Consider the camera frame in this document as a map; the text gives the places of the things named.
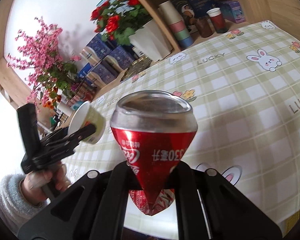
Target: human hand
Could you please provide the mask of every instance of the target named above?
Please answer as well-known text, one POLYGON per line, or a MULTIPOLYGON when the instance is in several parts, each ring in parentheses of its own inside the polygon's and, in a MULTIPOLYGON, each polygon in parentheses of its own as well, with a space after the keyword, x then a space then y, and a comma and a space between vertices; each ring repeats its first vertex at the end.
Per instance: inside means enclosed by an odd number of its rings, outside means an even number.
POLYGON ((41 187, 51 181, 52 177, 55 180, 56 189, 65 191, 71 184, 66 177, 66 165, 58 163, 59 169, 55 174, 52 171, 36 171, 27 174, 25 180, 21 184, 21 192, 26 200, 32 205, 38 205, 48 197, 42 191, 41 187))

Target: stacked cups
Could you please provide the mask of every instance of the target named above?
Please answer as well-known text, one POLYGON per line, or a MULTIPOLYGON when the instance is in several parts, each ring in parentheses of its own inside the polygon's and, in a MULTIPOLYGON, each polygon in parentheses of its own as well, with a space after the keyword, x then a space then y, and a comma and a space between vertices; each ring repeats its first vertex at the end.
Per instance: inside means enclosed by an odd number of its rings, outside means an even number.
POLYGON ((183 22, 181 15, 175 9, 170 1, 164 2, 159 5, 160 11, 165 19, 166 23, 169 25, 170 30, 178 41, 180 47, 187 48, 193 44, 193 39, 183 22))

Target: tablecloth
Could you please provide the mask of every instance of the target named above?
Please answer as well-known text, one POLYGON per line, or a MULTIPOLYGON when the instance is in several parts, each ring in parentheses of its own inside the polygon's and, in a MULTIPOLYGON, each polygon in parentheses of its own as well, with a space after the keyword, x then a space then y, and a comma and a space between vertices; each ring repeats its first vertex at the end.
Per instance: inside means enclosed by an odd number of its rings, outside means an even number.
MULTIPOLYGON (((96 145, 81 143, 66 159, 79 179, 124 160, 109 127, 116 102, 141 90, 163 90, 193 107, 198 132, 183 157, 192 168, 217 169, 275 222, 300 209, 300 41, 266 21, 163 60, 103 95, 106 118, 96 145)), ((149 217, 129 199, 125 226, 177 239, 175 206, 149 217)))

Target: potted plant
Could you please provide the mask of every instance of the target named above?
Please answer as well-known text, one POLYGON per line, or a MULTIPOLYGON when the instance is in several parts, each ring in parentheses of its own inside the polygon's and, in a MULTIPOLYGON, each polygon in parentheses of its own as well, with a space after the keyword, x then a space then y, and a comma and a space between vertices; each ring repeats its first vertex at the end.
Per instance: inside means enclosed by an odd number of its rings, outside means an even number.
POLYGON ((106 0, 91 14, 96 33, 103 41, 119 45, 133 44, 150 59, 158 61, 170 54, 172 47, 139 0, 106 0))
POLYGON ((18 36, 15 38, 16 41, 22 38, 26 43, 18 47, 23 59, 8 54, 7 57, 11 62, 7 66, 20 70, 33 69, 33 73, 25 78, 28 86, 33 86, 27 101, 34 102, 36 106, 43 104, 44 107, 53 109, 61 101, 60 91, 68 99, 75 95, 78 84, 70 78, 69 74, 77 73, 74 62, 81 58, 74 56, 69 61, 64 61, 58 51, 58 36, 62 32, 62 28, 56 24, 48 26, 42 18, 36 17, 35 20, 38 21, 41 29, 34 37, 19 30, 18 36))

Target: person's arm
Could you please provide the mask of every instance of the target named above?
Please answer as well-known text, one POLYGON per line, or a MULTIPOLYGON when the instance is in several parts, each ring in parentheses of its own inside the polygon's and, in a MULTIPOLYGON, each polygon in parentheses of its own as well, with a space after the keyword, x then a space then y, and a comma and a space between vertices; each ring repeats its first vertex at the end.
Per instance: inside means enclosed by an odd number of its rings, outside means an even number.
MULTIPOLYGON (((70 185, 65 175, 65 165, 60 165, 55 175, 58 190, 65 191, 70 185)), ((27 176, 7 175, 0 182, 0 217, 14 234, 47 205, 41 187, 51 178, 51 171, 39 171, 27 176)))

